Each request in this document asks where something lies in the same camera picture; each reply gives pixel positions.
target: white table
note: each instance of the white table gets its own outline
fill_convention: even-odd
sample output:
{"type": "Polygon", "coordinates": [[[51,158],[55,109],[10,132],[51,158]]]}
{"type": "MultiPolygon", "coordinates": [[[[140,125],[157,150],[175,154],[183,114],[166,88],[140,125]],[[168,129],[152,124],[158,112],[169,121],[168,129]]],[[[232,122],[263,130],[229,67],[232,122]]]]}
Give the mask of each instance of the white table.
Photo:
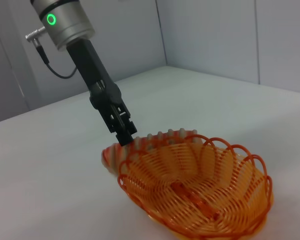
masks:
{"type": "MultiPolygon", "coordinates": [[[[139,136],[197,129],[259,154],[275,204],[257,240],[300,240],[300,93],[161,67],[118,82],[139,136]]],[[[84,93],[0,122],[0,240],[173,240],[102,166],[84,93]]]]}

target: black cable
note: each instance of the black cable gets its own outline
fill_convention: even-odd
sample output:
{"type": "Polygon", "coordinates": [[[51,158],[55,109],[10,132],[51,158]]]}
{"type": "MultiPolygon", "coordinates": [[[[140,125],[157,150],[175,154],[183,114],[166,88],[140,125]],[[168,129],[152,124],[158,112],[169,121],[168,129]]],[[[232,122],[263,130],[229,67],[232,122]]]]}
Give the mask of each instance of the black cable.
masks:
{"type": "Polygon", "coordinates": [[[69,75],[69,76],[62,76],[60,75],[59,73],[57,73],[55,70],[52,69],[52,67],[49,65],[49,63],[45,64],[47,66],[47,68],[54,74],[56,75],[58,78],[61,78],[61,79],[70,79],[72,78],[75,74],[76,74],[76,71],[78,70],[77,67],[74,68],[73,72],[69,75]]]}

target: robotic arm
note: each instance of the robotic arm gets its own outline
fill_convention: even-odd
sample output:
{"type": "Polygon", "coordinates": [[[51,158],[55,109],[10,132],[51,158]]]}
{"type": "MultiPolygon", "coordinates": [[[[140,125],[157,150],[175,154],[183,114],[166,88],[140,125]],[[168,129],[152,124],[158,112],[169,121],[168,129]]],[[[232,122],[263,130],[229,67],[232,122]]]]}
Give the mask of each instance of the robotic arm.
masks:
{"type": "Polygon", "coordinates": [[[99,110],[111,133],[116,132],[124,146],[133,141],[137,129],[122,100],[118,86],[112,81],[89,39],[95,31],[79,0],[30,0],[44,27],[26,36],[33,42],[45,64],[49,60],[39,42],[48,33],[59,51],[67,50],[90,92],[92,106],[99,110]]]}

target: basket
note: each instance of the basket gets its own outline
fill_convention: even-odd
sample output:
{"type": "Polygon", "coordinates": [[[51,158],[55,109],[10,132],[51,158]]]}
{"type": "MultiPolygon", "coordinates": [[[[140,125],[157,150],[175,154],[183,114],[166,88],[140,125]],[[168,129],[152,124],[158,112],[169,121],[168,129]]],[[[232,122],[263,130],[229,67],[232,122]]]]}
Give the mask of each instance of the basket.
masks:
{"type": "Polygon", "coordinates": [[[129,198],[180,240],[248,239],[262,229],[274,201],[262,158],[216,137],[143,141],[119,164],[118,173],[129,198]]]}

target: orange woven basket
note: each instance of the orange woven basket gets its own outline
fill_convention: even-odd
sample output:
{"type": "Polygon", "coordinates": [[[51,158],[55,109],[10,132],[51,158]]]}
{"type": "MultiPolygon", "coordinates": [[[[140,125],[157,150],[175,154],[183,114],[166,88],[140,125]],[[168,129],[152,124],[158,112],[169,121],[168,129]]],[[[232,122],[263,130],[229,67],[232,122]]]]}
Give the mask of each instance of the orange woven basket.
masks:
{"type": "Polygon", "coordinates": [[[118,183],[130,199],[182,240],[250,238],[265,224],[274,201],[262,158],[216,137],[143,141],[118,171],[118,183]]]}

